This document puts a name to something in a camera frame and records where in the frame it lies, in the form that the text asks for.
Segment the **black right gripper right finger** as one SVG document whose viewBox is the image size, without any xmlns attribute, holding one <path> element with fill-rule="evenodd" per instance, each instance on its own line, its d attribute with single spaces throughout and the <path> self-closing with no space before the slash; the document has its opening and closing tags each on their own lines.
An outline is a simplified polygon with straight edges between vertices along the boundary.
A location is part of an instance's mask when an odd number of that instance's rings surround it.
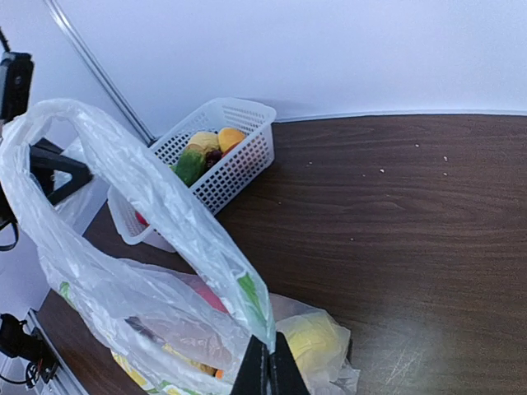
<svg viewBox="0 0 527 395">
<path fill-rule="evenodd" d="M 285 335 L 277 333 L 275 352 L 269 356 L 269 380 L 272 395 L 309 395 L 293 358 Z"/>
</svg>

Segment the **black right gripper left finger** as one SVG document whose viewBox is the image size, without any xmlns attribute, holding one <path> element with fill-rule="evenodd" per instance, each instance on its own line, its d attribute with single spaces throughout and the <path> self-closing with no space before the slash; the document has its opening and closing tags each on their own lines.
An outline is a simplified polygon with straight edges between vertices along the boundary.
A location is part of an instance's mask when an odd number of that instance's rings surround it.
<svg viewBox="0 0 527 395">
<path fill-rule="evenodd" d="M 268 393 L 268 348 L 252 336 L 240 365 L 231 395 L 266 395 Z"/>
</svg>

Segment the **clear printed plastic bag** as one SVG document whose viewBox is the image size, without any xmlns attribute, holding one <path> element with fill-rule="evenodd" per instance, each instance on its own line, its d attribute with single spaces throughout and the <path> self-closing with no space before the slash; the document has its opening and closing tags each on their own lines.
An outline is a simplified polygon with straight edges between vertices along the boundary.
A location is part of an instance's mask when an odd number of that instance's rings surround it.
<svg viewBox="0 0 527 395">
<path fill-rule="evenodd" d="M 30 148 L 55 119 L 69 122 L 89 170 L 128 199 L 192 267 L 185 274 L 114 258 L 73 229 L 79 194 L 53 206 L 30 174 Z M 82 317 L 123 369 L 148 393 L 228 394 L 252 336 L 275 352 L 277 322 L 324 312 L 272 294 L 225 229 L 155 155 L 104 111 L 76 100 L 45 100 L 3 129 L 1 184 L 21 229 L 35 243 L 47 282 Z M 228 313 L 211 307 L 193 285 L 206 284 Z M 174 327 L 210 328 L 236 358 L 208 375 L 136 332 L 130 317 Z M 354 394 L 359 373 L 347 359 L 331 381 L 304 379 L 311 394 Z"/>
</svg>

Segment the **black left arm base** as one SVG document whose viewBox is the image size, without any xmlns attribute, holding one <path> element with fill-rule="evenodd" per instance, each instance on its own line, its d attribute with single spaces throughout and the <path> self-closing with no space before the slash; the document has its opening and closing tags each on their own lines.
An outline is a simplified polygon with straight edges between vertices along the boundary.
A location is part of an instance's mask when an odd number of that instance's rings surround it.
<svg viewBox="0 0 527 395">
<path fill-rule="evenodd" d="M 1 381 L 12 385 L 36 387 L 39 381 L 49 383 L 59 366 L 58 358 L 44 338 L 44 333 L 33 327 L 26 332 L 26 319 L 19 320 L 11 314 L 1 314 L 1 353 L 9 359 L 27 361 L 24 379 L 9 379 L 1 374 Z"/>
</svg>

